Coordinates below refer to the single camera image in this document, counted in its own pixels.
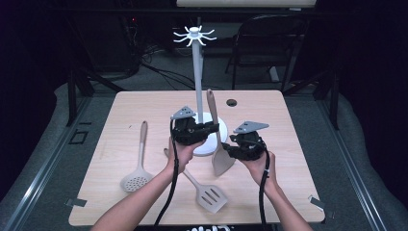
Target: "human hand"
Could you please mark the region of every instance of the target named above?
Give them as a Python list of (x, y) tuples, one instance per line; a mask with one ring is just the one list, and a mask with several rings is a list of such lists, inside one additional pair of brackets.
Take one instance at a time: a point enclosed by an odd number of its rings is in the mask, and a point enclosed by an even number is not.
[[(186, 168), (186, 165), (192, 159), (192, 152), (194, 151), (194, 149), (202, 145), (204, 142), (205, 141), (197, 142), (189, 146), (182, 145), (178, 143), (177, 141), (175, 142), (176, 149), (177, 149), (177, 158), (179, 160), (179, 169), (178, 169), (179, 173), (184, 171), (184, 169)], [(171, 138), (168, 139), (168, 161), (167, 161), (166, 167), (171, 167), (171, 169), (174, 169), (174, 147), (173, 147)]]
[[(269, 151), (269, 181), (272, 181), (272, 183), (277, 184), (276, 181), (276, 170), (275, 170), (275, 154)], [(241, 161), (249, 170), (251, 173), (252, 178), (254, 181), (258, 184), (261, 185), (261, 180), (262, 180), (262, 175), (264, 174), (265, 171), (265, 163), (267, 160), (267, 153), (264, 152), (262, 153), (261, 157), (258, 160), (255, 161)]]

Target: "wooden handle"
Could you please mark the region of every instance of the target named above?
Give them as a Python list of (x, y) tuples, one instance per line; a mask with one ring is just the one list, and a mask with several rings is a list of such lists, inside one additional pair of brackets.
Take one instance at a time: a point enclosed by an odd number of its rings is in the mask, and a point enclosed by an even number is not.
[(216, 99), (214, 98), (214, 94), (211, 89), (207, 90), (207, 102), (208, 102), (208, 107), (210, 108), (210, 114), (211, 114), (211, 117), (213, 118), (213, 122), (214, 124), (217, 124), (218, 114), (217, 114)]
[(146, 141), (146, 136), (147, 136), (147, 121), (144, 121), (141, 124), (140, 128), (140, 143), (144, 143)]

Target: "white spatula head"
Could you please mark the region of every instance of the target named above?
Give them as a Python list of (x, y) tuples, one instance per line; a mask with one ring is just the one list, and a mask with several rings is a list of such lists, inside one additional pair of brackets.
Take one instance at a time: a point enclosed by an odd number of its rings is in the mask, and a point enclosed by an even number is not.
[(152, 178), (153, 175), (138, 168), (120, 181), (120, 187), (126, 192), (134, 192), (147, 184)]

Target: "vertical pole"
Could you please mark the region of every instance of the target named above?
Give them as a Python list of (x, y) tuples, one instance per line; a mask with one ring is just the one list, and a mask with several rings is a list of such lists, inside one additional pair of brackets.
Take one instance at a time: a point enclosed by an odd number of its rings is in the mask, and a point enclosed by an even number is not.
[(197, 98), (198, 123), (203, 123), (203, 99), (201, 92), (202, 60), (200, 56), (200, 43), (198, 40), (194, 39), (192, 41), (192, 64), (194, 66), (194, 82)]

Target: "white hook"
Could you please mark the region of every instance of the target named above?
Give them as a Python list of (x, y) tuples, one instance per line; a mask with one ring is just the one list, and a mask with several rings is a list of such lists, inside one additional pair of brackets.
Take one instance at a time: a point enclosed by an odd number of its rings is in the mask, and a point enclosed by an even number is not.
[(201, 33), (201, 28), (202, 28), (202, 26), (190, 27), (189, 29), (187, 27), (184, 27), (184, 29), (188, 32), (188, 34), (184, 34), (184, 35), (177, 34), (177, 33), (173, 32), (173, 34), (178, 36), (178, 37), (184, 37), (182, 39), (175, 40), (175, 42), (182, 42), (182, 41), (184, 41), (186, 39), (190, 39), (190, 42), (189, 42), (189, 44), (187, 44), (187, 46), (191, 46), (191, 43), (192, 43), (193, 40), (198, 40), (198, 42), (201, 45), (205, 46), (204, 42), (201, 39), (207, 39), (207, 40), (217, 39), (217, 38), (208, 38), (208, 37), (203, 36), (203, 35), (210, 35), (214, 30), (212, 30), (211, 32)]

